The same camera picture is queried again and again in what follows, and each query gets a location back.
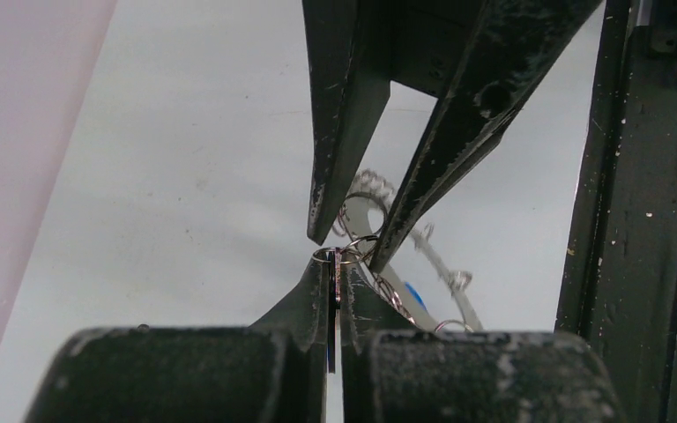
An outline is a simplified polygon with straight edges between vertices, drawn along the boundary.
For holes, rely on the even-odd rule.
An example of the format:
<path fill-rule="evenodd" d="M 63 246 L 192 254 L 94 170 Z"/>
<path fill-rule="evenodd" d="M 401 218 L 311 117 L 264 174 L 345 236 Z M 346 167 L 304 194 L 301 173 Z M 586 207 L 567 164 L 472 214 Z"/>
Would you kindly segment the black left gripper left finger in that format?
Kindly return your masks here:
<path fill-rule="evenodd" d="M 240 327 L 97 327 L 56 354 L 29 422 L 322 422 L 330 265 Z"/>

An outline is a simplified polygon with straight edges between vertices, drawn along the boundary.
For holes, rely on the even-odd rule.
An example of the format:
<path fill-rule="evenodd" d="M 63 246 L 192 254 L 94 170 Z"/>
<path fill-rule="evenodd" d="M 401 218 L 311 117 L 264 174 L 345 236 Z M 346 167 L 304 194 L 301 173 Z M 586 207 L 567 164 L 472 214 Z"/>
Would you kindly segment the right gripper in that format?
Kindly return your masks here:
<path fill-rule="evenodd" d="M 597 1 L 305 1 L 313 166 L 308 238 L 325 242 L 390 98 L 438 98 L 369 265 L 500 142 Z"/>

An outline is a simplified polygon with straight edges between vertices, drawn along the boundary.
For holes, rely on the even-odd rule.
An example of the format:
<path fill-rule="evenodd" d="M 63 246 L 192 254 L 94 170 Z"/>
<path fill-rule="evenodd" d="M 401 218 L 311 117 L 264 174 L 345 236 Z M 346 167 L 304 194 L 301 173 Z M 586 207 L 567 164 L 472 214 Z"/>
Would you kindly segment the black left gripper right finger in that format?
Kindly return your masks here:
<path fill-rule="evenodd" d="M 347 422 L 623 422 L 601 359 L 578 336 L 420 330 L 362 269 L 340 272 Z"/>

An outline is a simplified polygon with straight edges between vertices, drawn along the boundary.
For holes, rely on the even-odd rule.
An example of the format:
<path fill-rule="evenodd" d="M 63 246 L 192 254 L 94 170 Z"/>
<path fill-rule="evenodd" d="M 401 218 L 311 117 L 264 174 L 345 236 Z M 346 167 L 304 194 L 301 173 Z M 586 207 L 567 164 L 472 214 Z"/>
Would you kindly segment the blue key tag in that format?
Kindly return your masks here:
<path fill-rule="evenodd" d="M 427 311 L 427 306 L 425 305 L 423 299 L 421 298 L 419 292 L 413 287 L 412 284 L 405 282 L 405 287 L 407 291 L 413 296 L 413 298 L 416 300 L 416 302 L 420 305 L 422 309 Z"/>

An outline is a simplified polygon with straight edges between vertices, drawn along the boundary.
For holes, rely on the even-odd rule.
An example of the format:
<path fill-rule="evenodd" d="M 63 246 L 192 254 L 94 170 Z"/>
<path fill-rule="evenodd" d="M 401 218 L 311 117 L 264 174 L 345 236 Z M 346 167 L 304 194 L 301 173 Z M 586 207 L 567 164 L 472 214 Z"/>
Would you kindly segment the black key tag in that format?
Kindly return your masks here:
<path fill-rule="evenodd" d="M 326 253 L 328 259 L 328 288 L 329 288 L 329 313 L 327 332 L 327 369 L 330 374 L 336 371 L 336 327 L 337 314 L 340 309 L 341 288 L 341 249 L 329 248 Z"/>

